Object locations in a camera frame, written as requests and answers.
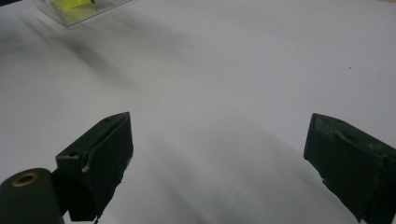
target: dark green object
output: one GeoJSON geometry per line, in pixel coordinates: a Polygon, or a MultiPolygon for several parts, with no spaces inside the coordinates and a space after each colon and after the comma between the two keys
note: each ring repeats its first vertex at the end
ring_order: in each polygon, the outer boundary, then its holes
{"type": "Polygon", "coordinates": [[[359,222],[392,222],[396,212],[394,148],[340,119],[314,114],[304,158],[359,222]]]}
{"type": "Polygon", "coordinates": [[[103,214],[133,155],[129,113],[102,119],[56,156],[53,173],[62,212],[73,221],[103,214]]]}
{"type": "Polygon", "coordinates": [[[132,158],[131,119],[121,113],[101,120],[56,156],[52,174],[33,169],[0,186],[0,224],[63,224],[103,214],[132,158]]]}
{"type": "Polygon", "coordinates": [[[0,187],[1,224],[63,224],[50,171],[31,169],[7,179],[0,187]]]}
{"type": "Polygon", "coordinates": [[[20,2],[21,0],[0,0],[0,7],[9,5],[12,3],[20,2]]]}

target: white surface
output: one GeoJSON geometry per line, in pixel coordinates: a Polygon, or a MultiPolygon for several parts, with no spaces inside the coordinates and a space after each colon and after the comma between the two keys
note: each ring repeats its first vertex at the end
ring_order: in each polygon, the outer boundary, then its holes
{"type": "Polygon", "coordinates": [[[1,180],[131,112],[102,223],[357,223],[303,159],[311,114],[396,147],[396,4],[144,0],[66,30],[24,1],[0,21],[1,180]]]}

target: white backdrop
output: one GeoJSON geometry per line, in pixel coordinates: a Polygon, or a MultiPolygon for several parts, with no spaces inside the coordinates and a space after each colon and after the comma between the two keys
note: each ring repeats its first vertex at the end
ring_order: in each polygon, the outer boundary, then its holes
{"type": "Polygon", "coordinates": [[[130,111],[101,223],[357,223],[304,142],[316,112],[396,147],[395,21],[376,0],[142,0],[67,30],[0,7],[0,180],[130,111]]]}

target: clear plastic container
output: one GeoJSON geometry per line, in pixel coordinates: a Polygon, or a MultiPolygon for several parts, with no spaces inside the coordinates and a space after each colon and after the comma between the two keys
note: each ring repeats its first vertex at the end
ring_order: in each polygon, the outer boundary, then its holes
{"type": "Polygon", "coordinates": [[[49,17],[68,27],[132,0],[33,0],[49,17]]]}

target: yellow object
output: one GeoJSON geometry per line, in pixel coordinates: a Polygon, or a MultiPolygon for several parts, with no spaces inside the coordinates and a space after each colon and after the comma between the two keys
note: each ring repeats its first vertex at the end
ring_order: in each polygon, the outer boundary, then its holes
{"type": "Polygon", "coordinates": [[[54,5],[61,11],[71,7],[79,7],[85,4],[90,4],[91,0],[55,0],[54,5]]]}
{"type": "Polygon", "coordinates": [[[68,22],[76,22],[87,19],[96,14],[93,8],[71,8],[63,11],[64,20],[68,22]]]}

